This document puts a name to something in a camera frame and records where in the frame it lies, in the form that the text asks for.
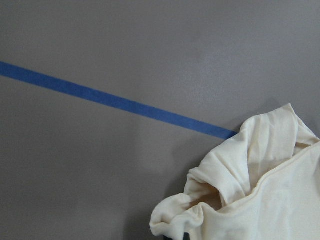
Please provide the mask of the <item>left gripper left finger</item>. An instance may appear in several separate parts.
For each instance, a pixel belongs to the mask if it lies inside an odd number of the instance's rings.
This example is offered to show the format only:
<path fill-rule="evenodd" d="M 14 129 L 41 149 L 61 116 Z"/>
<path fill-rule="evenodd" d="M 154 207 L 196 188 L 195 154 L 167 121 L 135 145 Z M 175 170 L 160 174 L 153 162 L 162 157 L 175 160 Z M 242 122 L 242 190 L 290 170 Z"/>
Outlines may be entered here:
<path fill-rule="evenodd" d="M 173 240 L 172 238 L 168 237 L 168 236 L 163 236 L 163 240 Z"/>

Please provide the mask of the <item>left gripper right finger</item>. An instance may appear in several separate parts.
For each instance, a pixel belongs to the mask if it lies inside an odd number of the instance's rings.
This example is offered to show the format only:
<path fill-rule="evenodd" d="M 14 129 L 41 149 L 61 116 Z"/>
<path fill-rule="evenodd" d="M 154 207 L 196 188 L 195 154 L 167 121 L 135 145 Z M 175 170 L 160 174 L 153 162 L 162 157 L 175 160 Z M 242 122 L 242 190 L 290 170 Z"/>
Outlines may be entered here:
<path fill-rule="evenodd" d="M 184 233 L 183 240 L 190 240 L 190 235 L 187 232 Z"/>

